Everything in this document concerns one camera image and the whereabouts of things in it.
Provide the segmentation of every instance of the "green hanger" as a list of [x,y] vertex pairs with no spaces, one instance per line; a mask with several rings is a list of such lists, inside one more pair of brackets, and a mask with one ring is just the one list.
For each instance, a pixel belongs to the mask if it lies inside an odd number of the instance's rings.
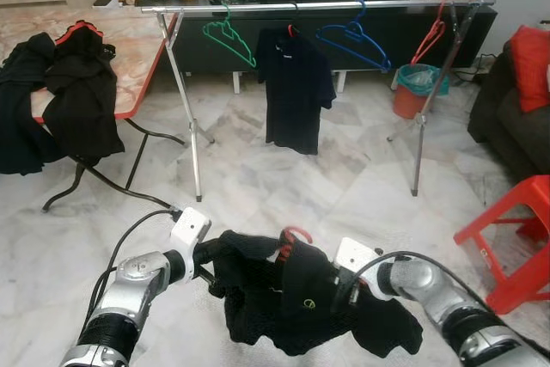
[[[237,55],[239,58],[244,60],[247,64],[249,64],[250,66],[255,68],[256,67],[256,59],[254,58],[252,52],[250,52],[250,48],[248,47],[247,42],[245,42],[241,38],[241,36],[239,36],[239,34],[231,27],[231,23],[229,22],[229,20],[231,19],[231,10],[229,9],[229,6],[225,3],[222,3],[222,4],[223,4],[223,6],[225,6],[227,8],[227,16],[226,16],[225,20],[223,20],[223,21],[212,21],[212,22],[208,23],[207,25],[204,25],[203,26],[203,34],[207,38],[210,38],[210,39],[216,41],[217,43],[219,43],[220,45],[227,47],[235,55]],[[223,36],[225,36],[229,40],[238,41],[241,45],[243,45],[245,47],[245,49],[247,50],[247,52],[248,52],[248,57],[245,57],[244,55],[242,55],[240,52],[236,51],[230,45],[228,45],[226,43],[223,43],[222,40],[220,40],[220,39],[216,38],[215,36],[213,36],[210,33],[211,29],[213,29],[213,28],[221,28]]]

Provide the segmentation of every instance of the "red table edge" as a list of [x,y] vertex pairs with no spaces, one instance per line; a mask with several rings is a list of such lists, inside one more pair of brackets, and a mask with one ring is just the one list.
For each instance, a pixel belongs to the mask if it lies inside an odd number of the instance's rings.
[[[172,33],[172,29],[174,28],[174,24],[175,24],[175,16],[172,16],[172,21],[170,22],[170,25],[168,27],[168,33],[169,34]],[[142,86],[141,91],[139,92],[139,96],[136,99],[136,103],[134,104],[134,108],[129,112],[116,113],[114,115],[115,119],[129,119],[132,116],[134,116],[136,113],[138,113],[138,109],[141,106],[141,102],[143,101],[143,99],[145,97],[145,93],[147,92],[147,89],[149,88],[151,78],[153,77],[153,73],[155,73],[156,66],[158,64],[158,61],[161,58],[162,51],[164,50],[164,42],[165,42],[165,39],[162,39],[161,44],[158,48],[158,51],[156,52],[155,60],[153,61],[153,64],[151,65],[151,67],[149,69],[149,73],[147,74],[147,77],[145,78],[145,83]],[[42,118],[41,116],[33,117],[33,119],[41,125],[45,124],[44,118]]]

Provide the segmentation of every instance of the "marble table top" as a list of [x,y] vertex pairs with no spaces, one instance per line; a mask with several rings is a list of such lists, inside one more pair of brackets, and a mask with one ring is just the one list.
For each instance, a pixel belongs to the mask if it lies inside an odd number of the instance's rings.
[[[162,52],[162,33],[154,15],[139,9],[55,10],[52,12],[0,10],[0,61],[8,57],[17,43],[34,34],[48,33],[53,40],[67,27],[84,19],[104,33],[103,42],[116,47],[111,61],[117,74],[115,118],[132,117],[139,108]],[[42,113],[53,94],[41,89],[31,94],[33,117],[43,122]]]

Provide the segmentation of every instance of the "clothing rack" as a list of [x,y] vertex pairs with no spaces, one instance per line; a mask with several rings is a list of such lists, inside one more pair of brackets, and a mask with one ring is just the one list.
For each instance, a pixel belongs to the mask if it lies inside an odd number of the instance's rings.
[[[200,185],[200,172],[199,172],[199,156],[197,153],[197,133],[201,134],[211,144],[213,144],[214,138],[210,136],[205,130],[203,130],[198,121],[193,117],[193,111],[189,100],[186,95],[186,87],[183,79],[183,75],[180,71],[178,63],[174,56],[174,43],[178,33],[181,31],[181,24],[186,15],[200,14],[200,13],[216,13],[227,12],[228,8],[231,12],[272,12],[272,11],[304,11],[304,10],[336,10],[336,9],[362,9],[366,5],[367,9],[388,9],[388,8],[425,8],[425,7],[439,7],[442,0],[375,0],[375,1],[351,1],[351,2],[318,2],[318,3],[262,3],[262,4],[228,4],[225,5],[194,5],[194,6],[143,6],[141,8],[142,13],[156,14],[156,18],[159,22],[159,26],[162,30],[162,36],[164,38],[164,45],[174,72],[175,80],[180,91],[181,99],[186,111],[187,118],[189,119],[189,132],[191,133],[191,149],[192,149],[192,165],[195,178],[195,194],[197,201],[202,200],[202,188]],[[449,71],[455,61],[456,55],[460,51],[461,44],[468,33],[470,24],[475,17],[478,9],[481,6],[492,6],[495,4],[495,0],[446,0],[446,5],[450,7],[451,18],[453,20],[453,31],[455,33],[455,40],[453,46],[449,51],[447,58],[443,63],[441,74],[439,79],[431,91],[424,108],[420,113],[417,113],[415,119],[407,125],[401,131],[398,131],[394,135],[388,137],[388,141],[392,142],[394,138],[404,131],[412,129],[414,126],[419,127],[419,146],[416,156],[416,168],[414,175],[414,183],[411,193],[414,197],[418,195],[419,191],[419,176],[420,176],[420,163],[422,161],[422,147],[424,144],[424,131],[427,123],[426,114],[430,110],[433,99],[439,93],[439,89],[443,84],[444,78],[449,74]],[[465,15],[462,22],[459,24],[456,17],[456,7],[468,7],[469,11]],[[166,24],[165,15],[176,14],[176,21],[171,33],[168,30]]]

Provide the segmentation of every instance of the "yellow logo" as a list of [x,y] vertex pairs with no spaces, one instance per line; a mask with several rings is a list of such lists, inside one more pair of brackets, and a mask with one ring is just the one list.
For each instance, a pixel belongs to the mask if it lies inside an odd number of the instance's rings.
[[312,299],[308,298],[307,300],[304,300],[304,301],[303,301],[303,306],[304,306],[306,309],[315,309],[315,301],[313,301]]

